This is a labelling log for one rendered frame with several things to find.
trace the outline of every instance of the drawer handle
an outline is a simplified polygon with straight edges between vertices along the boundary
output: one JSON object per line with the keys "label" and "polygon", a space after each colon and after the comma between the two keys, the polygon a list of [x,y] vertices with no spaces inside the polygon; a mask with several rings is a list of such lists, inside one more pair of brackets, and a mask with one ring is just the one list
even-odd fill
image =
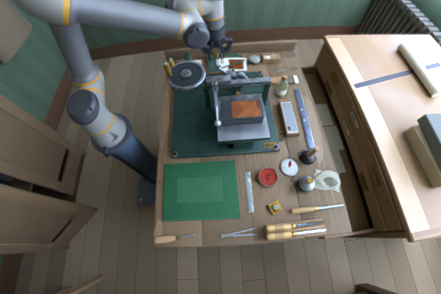
{"label": "drawer handle", "polygon": [[333,93],[333,89],[331,89],[331,85],[329,84],[328,81],[324,81],[324,85],[325,85],[325,90],[326,92],[328,92],[328,94]]}
{"label": "drawer handle", "polygon": [[356,114],[354,112],[350,112],[350,117],[352,117],[352,121],[354,121],[354,125],[356,126],[356,129],[358,129],[360,127],[360,124],[358,124]]}
{"label": "drawer handle", "polygon": [[359,172],[358,173],[358,180],[360,182],[360,186],[364,191],[368,191],[369,190],[369,186],[367,186],[366,183],[366,177],[365,177],[365,173],[364,172]]}
{"label": "drawer handle", "polygon": [[374,167],[369,168],[369,178],[371,179],[375,187],[381,186],[381,182],[378,180],[377,171]]}
{"label": "drawer handle", "polygon": [[337,85],[340,82],[339,79],[337,78],[337,75],[333,71],[331,72],[331,80],[335,85]]}
{"label": "drawer handle", "polygon": [[346,135],[349,137],[350,131],[349,131],[348,124],[346,123],[346,120],[343,120],[343,127],[345,128]]}

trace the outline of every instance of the green bottle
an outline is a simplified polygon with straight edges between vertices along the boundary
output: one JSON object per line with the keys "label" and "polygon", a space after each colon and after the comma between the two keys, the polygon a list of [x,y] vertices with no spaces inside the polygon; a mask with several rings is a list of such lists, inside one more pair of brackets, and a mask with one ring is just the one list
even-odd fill
{"label": "green bottle", "polygon": [[288,92],[288,87],[289,87],[288,76],[283,75],[282,80],[276,86],[276,97],[283,98]]}

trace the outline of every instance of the robotic arm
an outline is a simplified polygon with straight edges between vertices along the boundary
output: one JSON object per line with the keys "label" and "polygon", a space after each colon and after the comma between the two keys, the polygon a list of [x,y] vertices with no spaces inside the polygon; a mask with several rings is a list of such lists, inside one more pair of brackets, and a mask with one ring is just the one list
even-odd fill
{"label": "robotic arm", "polygon": [[[205,54],[219,47],[223,55],[232,44],[231,39],[225,38],[223,0],[171,0],[165,3],[166,8],[132,0],[15,1],[25,12],[49,22],[75,88],[68,101],[71,118],[92,135],[93,145],[105,155],[114,155],[147,178],[156,177],[133,166],[139,163],[137,160],[127,159],[133,149],[138,149],[135,154],[144,155],[140,156],[143,163],[154,157],[132,135],[128,120],[107,109],[104,76],[92,62],[80,23],[180,39]],[[132,143],[132,152],[127,151],[134,139],[137,142]]]}

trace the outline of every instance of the blue ruler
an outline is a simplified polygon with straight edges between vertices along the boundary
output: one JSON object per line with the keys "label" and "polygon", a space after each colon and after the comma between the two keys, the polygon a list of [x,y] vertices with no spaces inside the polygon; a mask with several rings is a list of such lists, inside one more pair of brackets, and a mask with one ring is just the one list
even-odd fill
{"label": "blue ruler", "polygon": [[297,100],[297,106],[301,113],[301,124],[303,125],[303,131],[305,132],[306,145],[308,148],[314,148],[314,138],[312,137],[311,125],[309,124],[308,114],[305,108],[305,101],[301,95],[301,89],[294,89],[295,99]]}

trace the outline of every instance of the crumpled paper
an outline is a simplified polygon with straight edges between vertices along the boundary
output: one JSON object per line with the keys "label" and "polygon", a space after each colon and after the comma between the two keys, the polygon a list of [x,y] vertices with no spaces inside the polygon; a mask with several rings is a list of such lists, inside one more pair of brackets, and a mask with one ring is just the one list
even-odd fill
{"label": "crumpled paper", "polygon": [[341,180],[340,180],[340,176],[337,172],[335,172],[335,171],[321,171],[319,169],[316,169],[313,177],[314,177],[314,180],[316,181],[316,189],[319,189],[322,191],[332,190],[337,193],[340,192]]}

